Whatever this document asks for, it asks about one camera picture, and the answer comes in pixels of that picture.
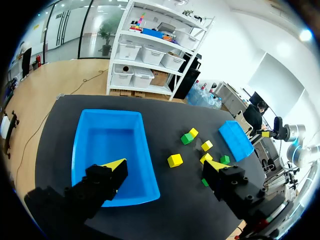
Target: blue box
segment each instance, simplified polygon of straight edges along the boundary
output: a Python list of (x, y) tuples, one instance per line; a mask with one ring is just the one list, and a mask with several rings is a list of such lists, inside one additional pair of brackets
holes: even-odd
[(135, 111), (84, 109), (76, 129), (71, 165), (72, 186), (92, 164), (126, 158), (128, 176), (112, 201), (102, 207), (143, 204), (160, 197), (142, 115)]
[(248, 157), (254, 151), (254, 146), (252, 146), (246, 133), (237, 121), (225, 121), (219, 128), (219, 132), (232, 152), (236, 162)]
[(154, 36), (156, 38), (159, 38), (159, 39), (162, 39), (162, 37), (164, 36), (164, 34), (160, 31), (155, 31), (155, 30), (152, 30), (152, 29), (148, 29), (148, 28), (144, 28), (142, 30), (142, 33), (143, 34), (147, 34), (147, 35), (150, 35), (150, 36)]

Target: shelf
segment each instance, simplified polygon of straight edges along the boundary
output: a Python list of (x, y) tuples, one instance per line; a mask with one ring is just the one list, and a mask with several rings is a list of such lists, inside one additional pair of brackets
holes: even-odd
[(113, 63), (114, 64), (123, 64), (123, 65), (136, 66), (136, 67), (141, 67), (141, 68), (146, 68), (146, 69), (154, 69), (154, 70), (162, 71), (162, 72), (165, 72), (165, 73), (174, 74), (174, 75), (177, 75), (177, 76), (182, 76), (181, 72), (168, 69), (165, 66), (163, 66), (161, 63), (159, 65), (152, 65), (152, 64), (144, 63), (141, 60), (139, 54), (138, 54), (138, 56), (136, 56), (135, 60), (126, 60), (126, 59), (119, 59), (119, 53), (117, 52), (116, 55), (115, 55), (115, 58), (113, 60)]
[(193, 20), (192, 18), (183, 15), (182, 13), (176, 12), (168, 7), (157, 4), (155, 2), (151, 2), (148, 0), (134, 0), (134, 7), (163, 14), (165, 16), (173, 18), (174, 20), (182, 22), (183, 24), (186, 24), (191, 28), (198, 28), (207, 31), (207, 28), (205, 26), (201, 25), (199, 22)]
[(147, 88), (140, 88), (140, 87), (134, 87), (134, 84), (130, 82), (129, 86), (116, 86), (110, 85), (110, 89), (119, 89), (119, 90), (131, 90), (131, 91), (139, 91), (139, 92), (147, 92), (147, 93), (153, 93), (153, 94), (164, 94), (164, 95), (172, 95), (172, 92), (168, 85), (164, 86), (156, 86), (156, 85), (149, 85)]
[(185, 48), (183, 46), (180, 46), (179, 44), (175, 44), (175, 43), (163, 40), (163, 39), (155, 37), (155, 36), (150, 36), (150, 35), (147, 35), (147, 34), (134, 32), (134, 31), (126, 31), (126, 30), (122, 30), (120, 33), (122, 35), (134, 36), (134, 37), (138, 37), (138, 38), (152, 40), (152, 41), (155, 41), (155, 42), (158, 42), (158, 43), (161, 43), (161, 44), (168, 45), (168, 46), (170, 46), (172, 48), (179, 49), (179, 50), (181, 50), (181, 51), (183, 51), (185, 53), (188, 53), (188, 54), (191, 54), (191, 55), (194, 54), (193, 51), (191, 51), (191, 50), (189, 50), (189, 49), (187, 49), (187, 48)]

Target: green cube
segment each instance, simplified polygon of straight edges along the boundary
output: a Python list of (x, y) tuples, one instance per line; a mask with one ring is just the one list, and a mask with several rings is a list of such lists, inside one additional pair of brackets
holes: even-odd
[(202, 183), (203, 183), (203, 185), (205, 185), (206, 187), (208, 187), (209, 186), (209, 184), (207, 183), (207, 181), (204, 179), (204, 178), (202, 178)]
[(230, 163), (230, 159), (229, 159), (229, 156), (227, 155), (224, 155), (220, 158), (220, 163), (222, 164), (229, 164)]
[(184, 145), (187, 145), (193, 141), (194, 137), (191, 135), (191, 133), (188, 132), (185, 135), (183, 135), (180, 139)]

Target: computer monitor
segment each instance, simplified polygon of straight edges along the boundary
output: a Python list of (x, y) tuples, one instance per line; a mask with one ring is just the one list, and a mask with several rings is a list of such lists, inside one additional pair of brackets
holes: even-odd
[[(253, 105), (258, 106), (258, 103), (259, 103), (260, 101), (264, 101), (264, 100), (262, 99), (262, 97), (259, 96), (259, 94), (258, 94), (257, 92), (254, 92), (254, 94), (250, 97), (249, 101), (250, 101)], [(267, 110), (268, 108), (269, 108), (269, 106), (268, 106), (268, 104), (267, 104), (264, 112), (262, 113), (262, 115), (266, 112), (266, 110)]]

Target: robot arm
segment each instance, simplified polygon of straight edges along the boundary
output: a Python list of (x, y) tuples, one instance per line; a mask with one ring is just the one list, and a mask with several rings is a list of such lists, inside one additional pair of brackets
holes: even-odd
[(284, 140), (285, 142), (293, 142), (287, 152), (286, 157), (290, 162), (299, 168), (303, 168), (307, 164), (314, 162), (320, 157), (320, 145), (313, 147), (303, 146), (306, 127), (302, 124), (284, 125), (282, 118), (277, 116), (274, 118), (273, 131), (257, 131), (263, 137), (273, 137), (277, 140)]

